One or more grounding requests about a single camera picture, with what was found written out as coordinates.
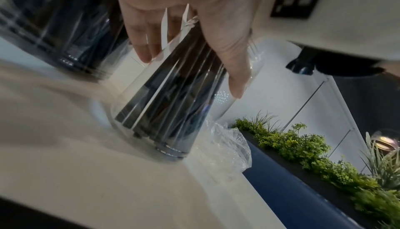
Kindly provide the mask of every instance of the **blue planter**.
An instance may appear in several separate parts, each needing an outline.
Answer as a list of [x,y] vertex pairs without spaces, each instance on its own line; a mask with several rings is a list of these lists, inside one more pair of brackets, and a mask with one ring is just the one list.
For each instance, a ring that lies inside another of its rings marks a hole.
[[300,165],[285,161],[276,151],[259,148],[251,134],[242,133],[253,161],[252,167],[243,174],[287,229],[379,227],[376,221],[356,211],[350,198],[333,185],[306,172]]

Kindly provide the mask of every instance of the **white countertop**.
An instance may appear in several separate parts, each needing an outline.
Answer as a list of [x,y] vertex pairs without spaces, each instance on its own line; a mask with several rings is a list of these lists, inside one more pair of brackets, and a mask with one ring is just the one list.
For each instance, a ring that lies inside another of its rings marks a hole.
[[99,229],[285,228],[242,174],[216,183],[194,156],[154,162],[114,131],[105,105],[138,73],[130,56],[96,85],[2,39],[0,53],[35,71],[0,67],[1,197]]

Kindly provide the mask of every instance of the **planter box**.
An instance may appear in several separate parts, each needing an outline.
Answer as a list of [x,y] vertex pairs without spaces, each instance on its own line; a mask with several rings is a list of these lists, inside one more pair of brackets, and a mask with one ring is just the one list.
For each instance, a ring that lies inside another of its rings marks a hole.
[[243,174],[287,229],[380,228],[335,186],[284,160],[277,151],[260,148],[250,133],[241,132],[253,161]]

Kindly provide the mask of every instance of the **hand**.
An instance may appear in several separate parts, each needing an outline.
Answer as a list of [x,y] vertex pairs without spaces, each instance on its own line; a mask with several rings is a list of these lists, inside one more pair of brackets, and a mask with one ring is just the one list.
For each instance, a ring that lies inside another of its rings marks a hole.
[[204,37],[229,73],[232,96],[241,98],[250,78],[247,45],[260,0],[119,0],[130,41],[143,62],[161,51],[161,20],[167,8],[168,41],[179,32],[190,4]]

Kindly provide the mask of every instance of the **white table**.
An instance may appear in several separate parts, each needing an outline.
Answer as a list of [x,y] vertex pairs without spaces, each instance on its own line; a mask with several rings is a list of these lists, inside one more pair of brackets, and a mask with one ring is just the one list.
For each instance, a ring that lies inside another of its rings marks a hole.
[[30,68],[0,67],[1,197],[99,229],[285,228],[242,174],[136,155],[104,110],[121,83],[70,80],[2,39],[0,53]]

